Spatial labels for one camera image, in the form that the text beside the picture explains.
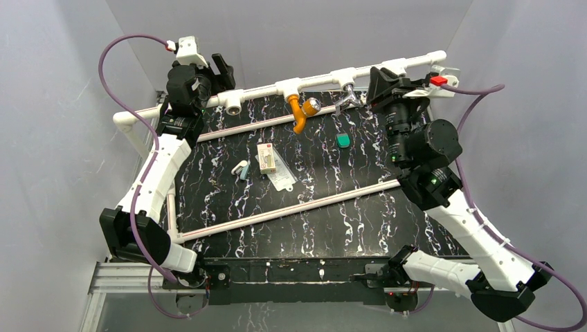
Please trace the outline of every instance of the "pipe elbow joint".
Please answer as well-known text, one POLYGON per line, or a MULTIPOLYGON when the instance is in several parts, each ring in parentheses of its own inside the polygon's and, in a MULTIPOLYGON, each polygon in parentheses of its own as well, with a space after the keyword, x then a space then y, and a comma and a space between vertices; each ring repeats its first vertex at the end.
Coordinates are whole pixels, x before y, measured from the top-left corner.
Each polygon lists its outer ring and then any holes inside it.
POLYGON ((316 115, 320 111, 320 102, 316 98, 309 98, 304 102, 302 107, 298 104, 297 95, 290 95, 287 97, 287 102, 291 106, 293 118, 296 119, 296 126, 293 127, 293 132, 300 134, 306 127, 306 119, 310 116, 316 115))

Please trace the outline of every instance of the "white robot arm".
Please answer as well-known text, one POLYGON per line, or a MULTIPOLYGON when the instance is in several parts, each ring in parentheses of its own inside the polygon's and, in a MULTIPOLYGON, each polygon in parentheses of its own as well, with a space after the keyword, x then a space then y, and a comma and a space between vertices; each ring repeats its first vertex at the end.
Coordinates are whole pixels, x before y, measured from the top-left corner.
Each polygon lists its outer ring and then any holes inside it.
POLYGON ((212 55, 220 72, 214 73, 198 53, 194 37, 169 41, 166 48, 177 54, 177 60, 168 73, 168 97, 160 108, 156 144, 117 208, 102 211, 100 225, 113 256, 154 262, 176 271, 180 281, 199 284, 202 276, 192 273, 196 252, 172 243, 157 223, 166 194, 204 128, 203 111, 210 97, 234 89, 235 80, 233 67, 220 54, 212 55), (132 231, 135 227, 138 239, 132 231))
POLYGON ((448 167, 462 153, 456 128, 442 119, 417 126, 415 120, 429 101, 415 91, 428 82, 446 83, 437 73, 429 74, 427 80, 412 81, 386 68, 372 68, 367 103, 386 119, 391 160, 404 172, 398 177, 402 191, 443 225, 476 265, 432 257, 406 246, 380 275, 396 284, 413 280, 449 289, 470 298, 491 319, 505 322, 524 312, 534 300, 533 292, 551 276, 505 248, 509 240, 478 210, 482 223, 474 216, 460 179, 448 167))

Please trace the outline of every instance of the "faucet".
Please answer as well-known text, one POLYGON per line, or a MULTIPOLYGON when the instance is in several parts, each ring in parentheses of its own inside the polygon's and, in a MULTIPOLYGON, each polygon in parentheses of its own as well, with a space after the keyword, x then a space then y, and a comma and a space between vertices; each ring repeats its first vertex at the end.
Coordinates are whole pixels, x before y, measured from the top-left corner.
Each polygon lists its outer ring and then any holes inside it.
POLYGON ((341 111, 349 108, 351 105, 354 107, 363 106, 363 102, 361 101, 361 99, 354 94, 354 86, 352 85, 352 83, 343 86, 343 91, 346 91, 347 95, 343 96, 334 104, 337 115, 339 115, 341 111))

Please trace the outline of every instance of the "gray wall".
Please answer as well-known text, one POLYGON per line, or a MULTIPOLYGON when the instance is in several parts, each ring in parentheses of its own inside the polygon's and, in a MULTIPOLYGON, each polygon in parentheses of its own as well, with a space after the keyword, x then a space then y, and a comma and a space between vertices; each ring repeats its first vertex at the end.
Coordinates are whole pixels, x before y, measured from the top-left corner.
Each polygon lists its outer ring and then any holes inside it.
MULTIPOLYGON (((107 0, 126 33, 177 40, 195 35, 202 54, 222 53, 239 87, 367 66, 446 49, 471 0, 107 0)), ((131 42, 156 89, 170 63, 131 42)), ((357 82, 366 86, 368 81, 357 82)))
MULTIPOLYGON (((474 1, 448 49, 462 88, 506 84, 460 137, 477 204, 516 247, 551 262, 585 295, 586 12, 585 1, 474 1)), ((456 124, 472 100, 433 110, 456 124)), ((555 326, 579 320, 577 300, 559 282, 537 296, 525 317, 555 326)))
MULTIPOLYGON (((97 75, 122 31, 103 0, 0 8, 0 331, 76 331, 107 254, 98 216, 128 189, 137 160, 97 75)), ((128 44, 106 76, 128 104, 152 105, 128 44)))

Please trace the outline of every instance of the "purple cable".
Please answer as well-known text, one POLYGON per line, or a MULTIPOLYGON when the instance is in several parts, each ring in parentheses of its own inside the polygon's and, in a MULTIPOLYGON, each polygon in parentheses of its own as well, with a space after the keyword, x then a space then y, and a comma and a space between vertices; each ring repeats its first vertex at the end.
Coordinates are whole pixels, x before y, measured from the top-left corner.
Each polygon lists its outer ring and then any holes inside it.
MULTIPOLYGON (((419 307, 416 308, 412 311, 409 311, 408 313, 411 315, 413 313, 418 313, 420 312, 422 309, 426 308, 426 306, 428 305, 428 303, 430 303, 430 300, 432 299, 432 294, 434 292, 434 285, 432 285, 432 287, 430 287, 430 293, 428 294, 428 297, 426 298, 426 301, 424 301, 424 303, 419 307)), ((377 308, 377 307, 372 307, 372 306, 365 306, 362 305, 363 308, 368 308, 369 310, 375 310, 375 311, 381 311, 382 313, 389 313, 388 310, 382 309, 382 308, 377 308)), ((397 313, 397 314, 403 314, 401 311, 394 311, 393 313, 397 313)))
MULTIPOLYGON (((104 59, 106 58, 106 54, 108 54, 108 52, 110 51, 110 49, 112 47, 114 47, 114 45, 116 45, 126 39, 131 39, 131 38, 152 39, 160 44, 163 44, 164 46, 167 46, 166 41, 159 39, 155 36, 151 36, 151 35, 143 35, 143 34, 124 35, 122 37, 116 38, 110 44, 108 44, 108 46, 106 46, 104 51, 102 51, 102 55, 100 56, 100 61, 98 62, 98 75, 100 76, 100 82, 102 83, 104 90, 106 91, 106 93, 108 93, 110 98, 112 98, 112 100, 114 100, 116 102, 116 104, 119 104, 120 107, 122 107, 124 110, 128 111, 135 118, 137 118, 139 121, 141 121, 147 127, 147 129, 149 129, 149 131, 153 135, 153 141, 155 144, 155 151, 153 151, 153 157, 151 157, 151 159, 149 160, 149 163, 147 164, 147 167, 145 168, 145 171, 141 175, 140 181, 141 181, 141 183, 143 183, 143 182, 145 182, 145 179, 147 178, 147 174, 149 174, 149 171, 151 170, 151 167, 153 167, 153 164, 155 163, 155 160, 157 158, 157 154, 159 152, 159 137, 157 137, 157 132, 155 132, 155 128, 153 128, 153 126, 147 120, 145 120, 137 112, 135 112, 133 109, 128 107, 122 100, 118 99, 118 97, 116 97, 116 95, 114 95, 112 90, 110 90, 110 88, 108 87, 108 84, 106 83, 106 79, 104 78, 104 59)), ((135 188, 136 190, 134 191, 134 195, 132 197, 132 201, 130 204, 130 227, 132 229, 132 234, 136 240, 137 246, 139 247, 139 249, 141 249, 141 252, 145 256, 145 258, 147 259, 149 264, 151 264, 155 268, 155 270, 157 270, 159 273, 161 273, 162 276, 164 276, 167 280, 175 283, 175 282, 177 282, 177 278, 169 270, 166 270, 166 269, 160 267, 155 262, 155 260, 153 259, 153 257, 151 257, 151 255, 149 254, 149 251, 145 247, 145 244, 143 243, 143 241, 141 241, 141 237, 138 235, 138 230, 136 229, 136 217, 134 214, 134 210, 136 208, 136 201, 137 201, 138 195, 141 194, 141 188, 142 188, 142 185, 136 186, 136 188, 135 188)))
POLYGON ((419 307, 419 308, 414 309, 413 311, 410 311, 410 314, 418 313, 422 309, 426 308, 426 306, 428 305, 428 303, 430 303, 430 300, 432 299, 432 294, 433 293, 434 293, 434 285, 432 285, 432 287, 430 287, 430 293, 428 294, 428 297, 426 298, 426 301, 424 301, 424 303, 422 304, 422 306, 419 307))
POLYGON ((169 313, 167 311, 165 311, 165 309, 161 308, 161 306, 159 306, 159 303, 157 303, 157 301, 155 300, 155 296, 153 295, 153 292, 151 291, 151 276, 153 275, 153 267, 151 267, 149 269, 149 277, 147 278, 147 290, 149 291, 149 296, 151 297, 151 302, 153 302, 153 305, 155 306, 155 308, 162 314, 164 314, 167 317, 171 317, 171 318, 175 318, 178 320, 184 320, 184 319, 188 319, 192 316, 195 316, 197 314, 199 314, 200 312, 204 311, 204 309, 208 308, 208 303, 209 303, 209 299, 206 300, 206 305, 201 307, 200 309, 196 310, 193 313, 189 313, 187 315, 175 315, 174 313, 169 313))
MULTIPOLYGON (((457 132, 460 133, 460 131, 464 125, 464 122, 469 117, 469 114, 473 111, 473 108, 487 95, 489 95, 490 93, 493 93, 493 92, 500 91, 501 89, 503 89, 505 87, 505 85, 499 84, 499 85, 496 85, 490 89, 481 90, 481 91, 465 91, 465 90, 454 88, 454 87, 446 85, 446 84, 443 84, 441 87, 445 90, 452 91, 455 93, 461 93, 464 95, 479 95, 471 103, 469 108, 463 114, 463 116, 458 124, 458 127, 457 127, 457 132)), ((480 225, 482 225, 484 223, 483 218, 481 218, 481 216, 479 215, 479 212, 476 210, 475 202, 473 202, 473 197, 471 196, 471 192, 469 191, 469 186, 467 184, 466 178, 464 177, 464 172, 462 171, 462 166, 461 166, 460 160, 458 158, 456 160, 456 165, 457 165, 457 170, 458 170, 458 173, 459 173, 461 181, 462 181, 463 193, 464 193, 465 200, 467 201, 467 205, 469 206, 469 208, 473 209, 473 215, 475 216, 475 220, 477 220, 477 222, 480 225)), ((487 231, 489 236, 491 236, 492 239, 497 241, 499 244, 502 244, 504 242, 504 240, 501 237, 499 237, 491 228, 487 227, 486 225, 483 226, 483 228, 485 229, 485 231, 487 231)), ((511 244, 506 243, 504 245, 504 247, 506 249, 508 249, 509 251, 513 252, 514 254, 530 261, 531 263, 538 266, 539 268, 544 269, 546 272, 550 273, 553 277, 557 278, 560 282, 562 282, 565 286, 567 286, 572 291, 572 293, 575 295, 577 300, 579 300, 579 304, 581 305, 581 310, 583 312, 583 316, 581 317, 581 320, 578 323, 576 323, 575 325, 568 326, 568 327, 546 326, 546 325, 542 325, 542 324, 539 324, 536 322, 529 321, 529 320, 525 319, 524 317, 519 317, 519 316, 516 317, 516 319, 518 319, 521 322, 524 322, 530 326, 536 327, 538 329, 543 329, 543 330, 547 330, 547 331, 557 331, 557 332, 576 331, 576 330, 580 329, 581 327, 585 326, 585 324, 587 324, 587 303, 585 303, 585 299, 583 298, 583 296, 581 295, 579 290, 573 284, 571 284, 564 276, 559 274, 557 271, 542 264, 540 261, 537 261, 536 259, 532 258, 531 256, 529 256, 525 252, 519 250, 518 248, 515 248, 511 244)))

